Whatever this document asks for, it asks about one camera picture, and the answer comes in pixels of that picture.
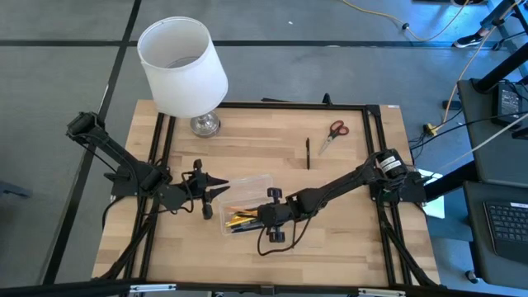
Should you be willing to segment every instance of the cable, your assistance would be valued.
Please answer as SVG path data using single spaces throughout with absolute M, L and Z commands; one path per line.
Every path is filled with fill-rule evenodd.
M 398 19 L 396 16 L 391 16 L 389 15 L 388 13 L 383 13 L 383 12 L 373 12 L 373 11 L 370 11 L 370 10 L 367 10 L 367 9 L 364 9 L 364 8 L 361 8 L 361 7 L 358 7 L 354 4 L 351 4 L 349 2 L 347 2 L 347 0 L 342 0 L 346 5 L 348 5 L 349 7 L 352 7 L 352 8 L 355 8 L 357 9 L 358 11 L 360 12 L 366 12 L 366 13 L 370 13 L 370 14 L 373 14 L 373 15 L 376 15 L 376 16 L 381 16 L 381 17 L 388 17 L 389 19 L 392 19 L 392 20 L 395 20 L 397 21 L 398 23 L 402 24 L 402 28 L 404 30 L 407 30 L 409 31 L 409 33 L 411 33 L 412 37 L 414 37 L 416 40 L 418 41 L 429 41 L 429 40 L 433 40 L 435 39 L 436 37 L 438 37 L 440 34 L 444 33 L 444 31 L 453 23 L 453 21 L 455 21 L 456 17 L 462 12 L 462 10 L 464 10 L 464 8 L 468 5 L 469 3 L 469 0 L 466 0 L 465 3 L 464 3 L 464 6 L 462 6 L 460 8 L 460 10 L 455 14 L 455 16 L 453 16 L 453 18 L 451 19 L 451 21 L 449 23 L 447 23 L 447 25 L 444 27 L 444 29 L 440 30 L 440 32 L 438 32 L 436 35 L 434 35 L 433 37 L 430 37 L 430 38 L 420 38 L 418 37 L 416 34 L 414 34 L 414 32 L 409 28 L 409 24 L 406 23 L 406 22 L 403 22 L 401 21 L 400 19 Z
M 102 212 L 102 228 L 103 228 L 103 230 L 105 229 L 106 214 L 108 213 L 108 210 L 110 210 L 110 208 L 114 204 L 116 204 L 117 202 L 121 201 L 123 198 L 124 198 L 123 196 L 116 197 L 109 205 L 106 206 L 105 210 Z
M 448 119 L 446 121 L 446 123 L 454 120 L 460 113 L 462 112 L 462 109 L 460 109 L 455 115 L 453 115 L 450 119 Z M 426 138 L 427 136 L 427 132 L 422 132 L 422 134 L 420 134 L 420 136 L 416 137 L 415 139 L 411 139 L 409 140 L 408 142 L 411 143 L 411 142 L 415 142 L 414 144 L 414 148 L 410 148 L 411 150 L 411 158 L 412 158 L 412 164 L 414 165 L 415 164 L 415 161 L 422 155 L 422 152 L 423 152 L 423 140 Z M 413 154 L 413 150 L 420 147 L 420 152 L 418 153 L 418 155 L 415 157 L 414 154 Z
M 519 98 L 524 99 L 524 100 L 526 100 L 526 102 L 528 102 L 528 98 L 522 96 L 522 95 L 519 93 L 519 91 L 517 91 L 517 87 L 516 87 L 516 84 L 515 84 L 515 83 L 510 82 L 509 80 L 506 80 L 505 83 L 506 83 L 506 85 L 507 85 L 508 87 L 510 87 L 510 89 L 511 89 L 511 90 L 512 90 L 512 91 L 513 91 L 513 92 L 514 92 Z
M 115 174 L 117 174 L 117 171 L 105 160 L 103 160 L 103 158 L 101 158 L 98 154 L 96 154 L 96 152 L 92 151 L 88 146 L 85 146 L 84 144 L 79 144 L 80 146 L 82 146 L 84 149 L 86 149 L 88 152 L 92 153 L 92 155 L 94 155 L 96 158 L 98 158 L 99 160 L 101 160 L 101 162 L 103 162 L 105 165 L 107 165 Z
M 436 139 L 436 138 L 442 136 L 443 134 L 449 133 L 449 132 L 451 132 L 452 130 L 457 130 L 458 128 L 462 128 L 462 127 L 467 126 L 467 125 L 472 125 L 472 124 L 474 124 L 474 123 L 479 123 L 479 122 L 481 122 L 481 121 L 485 121 L 485 120 L 496 119 L 496 118 L 503 117 L 503 116 L 524 115 L 524 114 L 527 114 L 527 113 L 528 113 L 528 111 L 520 111 L 520 112 L 514 112 L 514 113 L 511 113 L 511 114 L 505 114 L 505 115 L 494 115 L 494 116 L 490 116 L 490 117 L 485 118 L 485 119 L 472 120 L 472 121 L 469 121 L 469 122 L 467 122 L 467 123 L 465 123 L 465 124 L 458 125 L 458 126 L 453 127 L 453 128 L 451 128 L 451 129 L 449 129 L 449 130 L 446 130 L 446 131 L 444 131 L 444 132 L 438 134 L 437 136 L 430 138 L 430 139 L 429 139 L 428 141 L 426 141 L 425 143 L 423 143 L 423 144 L 421 144 L 421 145 L 414 146 L 414 147 L 412 147 L 412 148 L 410 148 L 410 149 L 413 150 L 413 149 L 416 149 L 416 148 L 418 148 L 418 147 L 420 147 L 420 146 L 426 145 L 426 144 L 430 143 L 433 139 Z
M 187 181 L 185 180 L 184 174 L 191 174 L 191 173 L 189 173 L 189 172 L 182 172 L 181 173 L 181 180 L 185 184 L 185 188 L 187 189 L 187 194 L 191 198 L 191 209 L 188 210 L 186 207 L 182 206 L 182 207 L 180 207 L 180 210 L 184 210 L 184 211 L 186 211 L 187 213 L 190 214 L 195 209 L 195 197 L 192 195 L 191 188 L 189 188 L 189 185 L 187 184 Z
M 502 134 L 504 131 L 510 129 L 513 125 L 517 124 L 518 122 L 524 120 L 525 118 L 528 117 L 528 113 L 526 113 L 525 115 L 523 115 L 522 117 L 518 118 L 517 120 L 514 120 L 511 124 L 507 125 L 506 127 L 502 128 L 502 130 L 498 131 L 497 133 L 493 134 L 492 136 L 490 136 L 488 139 L 484 140 L 481 144 L 477 145 L 476 147 L 472 148 L 470 151 L 468 151 L 467 153 L 463 154 L 462 156 L 456 158 L 455 160 L 447 163 L 447 164 L 444 164 L 442 167 L 438 168 L 438 171 L 440 171 L 440 169 L 444 168 L 444 167 L 447 167 L 449 165 L 451 165 L 452 163 L 455 163 L 457 161 L 459 161 L 460 159 L 462 159 L 463 157 L 469 155 L 470 153 L 476 151 L 477 149 L 480 149 L 482 148 L 484 145 L 486 145 L 488 142 L 494 140 L 497 136 L 499 136 L 500 134 Z
M 499 17 L 499 20 L 502 20 L 509 12 L 510 10 L 515 6 L 517 5 L 519 2 L 521 2 L 523 0 L 518 0 L 517 2 L 513 3 L 502 15 L 501 17 Z M 464 70 L 462 70 L 462 73 L 460 74 L 459 78 L 456 80 L 455 82 L 455 86 L 453 87 L 453 91 L 451 92 L 451 96 L 449 97 L 449 100 L 447 101 L 447 106 L 445 107 L 445 114 L 444 114 L 444 120 L 441 122 L 440 125 L 438 125 L 435 129 L 431 129 L 431 131 L 438 131 L 441 127 L 444 126 L 444 124 L 446 123 L 446 119 L 447 119 L 447 116 L 449 115 L 449 106 L 451 105 L 451 102 L 453 101 L 453 97 L 455 96 L 455 91 L 456 91 L 456 88 L 457 88 L 457 82 L 462 79 L 462 76 L 464 76 L 466 70 L 468 70 L 468 67 L 469 65 L 471 64 L 471 62 L 473 62 L 473 60 L 475 59 L 475 57 L 477 56 L 477 54 L 479 53 L 480 49 L 482 49 L 482 46 L 484 45 L 484 43 L 486 42 L 486 40 L 489 38 L 489 36 L 492 35 L 492 33 L 495 31 L 495 29 L 497 29 L 497 27 L 493 27 L 489 32 L 488 34 L 486 35 L 486 37 L 484 37 L 484 39 L 482 39 L 482 41 L 480 41 L 480 45 L 478 46 L 477 48 L 477 51 L 473 54 L 473 56 L 471 57 L 471 59 L 468 61 L 468 63 L 465 65 L 464 67 Z
M 377 154 L 372 154 L 370 157 L 368 157 L 366 159 L 366 161 L 363 163 L 363 166 L 361 168 L 361 170 L 357 173 L 357 177 L 360 176 L 362 173 L 363 173 L 363 170 L 365 170 L 366 168 L 366 164 L 370 161 L 371 158 L 375 158 L 377 156 Z M 306 221 L 306 224 L 304 225 L 303 227 L 303 230 L 301 231 L 300 235 L 299 235 L 299 238 L 293 240 L 293 242 L 291 243 L 291 245 L 289 245 L 288 247 L 284 247 L 284 248 L 276 248 L 276 249 L 271 249 L 267 252 L 262 252 L 261 251 L 261 240 L 262 240 L 262 234 L 264 233 L 264 230 L 266 230 L 266 227 L 263 227 L 261 229 L 261 232 L 260 234 L 258 234 L 258 239 L 257 239 L 257 252 L 260 256 L 265 256 L 265 255 L 269 255 L 273 252 L 286 252 L 286 251 L 289 251 L 290 249 L 294 248 L 297 243 L 299 243 L 299 241 L 303 238 L 304 236 L 304 233 L 306 232 L 306 229 L 308 228 L 308 225 L 310 224 L 310 221 L 312 220 L 312 218 L 315 216 L 315 214 L 318 212 L 319 210 L 319 207 L 321 206 L 321 204 L 324 202 L 324 200 L 330 195 L 330 193 L 332 193 L 332 191 L 334 191 L 335 189 L 337 189 L 338 187 L 340 186 L 345 186 L 345 185 L 348 185 L 350 183 L 353 183 L 355 182 L 355 179 L 351 179 L 349 182 L 345 183 L 345 184 L 342 184 L 342 185 L 338 185 L 338 186 L 335 186 L 331 189 L 329 189 L 322 197 L 321 199 L 319 199 L 318 203 L 316 204 L 315 208 L 313 209 L 313 211 L 309 214 L 309 217 Z
M 135 171 L 134 167 L 132 166 L 132 164 L 130 164 L 129 160 L 127 160 L 126 158 L 123 158 L 123 156 L 120 153 L 118 153 L 114 148 L 109 146 L 106 141 L 104 141 L 102 138 L 100 138 L 98 136 L 95 136 L 95 135 L 92 135 L 92 134 L 87 134 L 87 133 L 81 133 L 81 134 L 77 134 L 77 135 L 75 135 L 73 137 L 77 138 L 77 137 L 81 137 L 81 136 L 87 136 L 87 137 L 91 137 L 91 138 L 94 138 L 94 139 L 98 139 L 99 141 L 101 141 L 104 144 L 104 146 L 109 148 L 117 156 L 120 156 L 121 160 L 125 161 L 126 165 L 129 167 L 129 172 L 132 175 L 132 178 L 134 178 L 136 180 L 135 196 L 136 196 L 136 202 L 137 202 L 136 204 L 137 204 L 137 207 L 138 207 L 138 210 L 139 210 L 139 201 L 141 200 L 141 198 L 139 196 L 139 179 L 138 179 L 138 175 L 136 174 L 136 171 Z

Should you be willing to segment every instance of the sneaker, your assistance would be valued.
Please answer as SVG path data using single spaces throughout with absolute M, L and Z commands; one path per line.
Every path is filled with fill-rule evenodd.
M 451 0 L 451 4 L 453 4 L 453 5 L 457 6 L 457 7 L 462 7 L 462 6 L 464 6 L 465 1 L 466 0 Z M 468 4 L 466 4 L 466 5 L 479 4 L 482 1 L 484 1 L 484 0 L 469 0 Z
M 459 38 L 457 41 L 453 43 L 453 45 L 459 49 L 462 49 L 466 46 L 478 45 L 480 41 L 482 41 L 483 38 L 484 37 L 482 37 L 481 35 L 475 33 L 473 35 Z

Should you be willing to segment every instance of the scissors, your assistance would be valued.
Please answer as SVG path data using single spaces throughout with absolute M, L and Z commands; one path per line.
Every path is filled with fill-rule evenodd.
M 333 124 L 330 125 L 330 133 L 328 134 L 327 139 L 324 141 L 319 154 L 323 153 L 327 146 L 334 140 L 337 136 L 347 135 L 349 132 L 348 127 L 345 126 L 345 123 L 342 120 L 336 120 Z

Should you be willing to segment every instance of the pen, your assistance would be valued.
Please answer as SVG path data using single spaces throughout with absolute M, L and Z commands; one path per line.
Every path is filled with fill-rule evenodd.
M 310 138 L 306 139 L 306 169 L 310 170 Z
M 255 226 L 255 227 L 251 227 L 248 229 L 236 229 L 236 230 L 233 230 L 233 232 L 231 233 L 241 233 L 241 232 L 253 231 L 253 230 L 258 230 L 258 229 L 262 229 L 262 226 Z
M 230 222 L 227 222 L 225 223 L 225 227 L 232 227 L 234 225 L 238 225 L 238 224 L 241 224 L 241 223 L 246 223 L 246 222 L 251 222 L 252 220 L 255 220 L 254 218 L 236 218 L 236 219 L 231 219 Z
M 257 219 L 252 219 L 252 220 L 249 220 L 249 221 L 246 221 L 246 222 L 228 224 L 225 227 L 226 228 L 231 228 L 231 229 L 236 229 L 236 228 L 240 228 L 240 227 L 243 227 L 243 226 L 248 226 L 249 224 L 255 224 L 255 223 L 259 223 L 260 224 L 260 222 Z

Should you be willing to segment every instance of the black pen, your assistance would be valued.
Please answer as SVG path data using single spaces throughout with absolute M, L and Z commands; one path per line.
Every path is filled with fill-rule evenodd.
M 310 138 L 306 139 L 306 169 L 310 170 Z

